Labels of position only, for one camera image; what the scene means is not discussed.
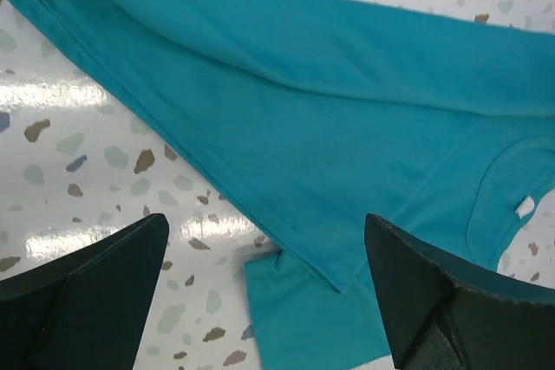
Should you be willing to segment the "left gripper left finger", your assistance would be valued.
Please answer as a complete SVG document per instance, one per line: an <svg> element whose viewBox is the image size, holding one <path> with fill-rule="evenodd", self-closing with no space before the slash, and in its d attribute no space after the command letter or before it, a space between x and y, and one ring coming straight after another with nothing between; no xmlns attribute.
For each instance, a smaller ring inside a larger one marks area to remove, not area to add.
<svg viewBox="0 0 555 370"><path fill-rule="evenodd" d="M161 213L1 282L3 369L131 369L164 261Z"/></svg>

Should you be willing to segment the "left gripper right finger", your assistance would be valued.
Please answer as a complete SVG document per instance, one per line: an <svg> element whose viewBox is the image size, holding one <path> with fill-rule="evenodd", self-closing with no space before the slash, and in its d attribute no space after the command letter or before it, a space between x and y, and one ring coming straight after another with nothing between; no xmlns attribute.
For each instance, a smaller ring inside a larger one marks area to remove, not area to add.
<svg viewBox="0 0 555 370"><path fill-rule="evenodd" d="M365 249L397 369L554 367L554 291L500 275L373 214Z"/></svg>

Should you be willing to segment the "teal t shirt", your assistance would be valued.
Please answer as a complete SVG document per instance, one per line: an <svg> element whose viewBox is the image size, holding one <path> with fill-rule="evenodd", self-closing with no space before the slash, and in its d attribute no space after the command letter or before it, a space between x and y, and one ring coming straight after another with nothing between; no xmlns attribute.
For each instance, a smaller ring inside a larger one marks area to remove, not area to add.
<svg viewBox="0 0 555 370"><path fill-rule="evenodd" d="M134 369L390 369L375 212L554 285L554 0L1 0L1 277L154 213Z"/></svg>

